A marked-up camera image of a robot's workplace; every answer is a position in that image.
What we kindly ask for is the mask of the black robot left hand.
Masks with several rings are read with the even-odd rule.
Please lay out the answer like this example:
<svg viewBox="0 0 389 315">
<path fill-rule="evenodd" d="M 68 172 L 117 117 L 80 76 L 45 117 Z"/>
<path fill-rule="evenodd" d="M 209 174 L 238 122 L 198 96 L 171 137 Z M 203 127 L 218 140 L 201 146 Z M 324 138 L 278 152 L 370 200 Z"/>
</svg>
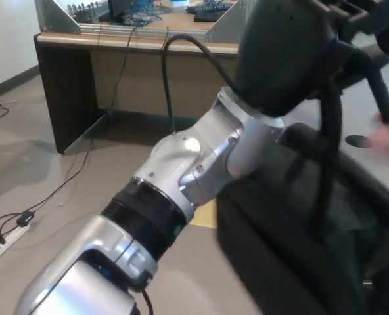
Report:
<svg viewBox="0 0 389 315">
<path fill-rule="evenodd" d="M 343 74 L 355 50 L 350 29 L 365 15 L 349 1 L 257 1 L 239 43 L 240 97 L 285 116 Z"/>
</svg>

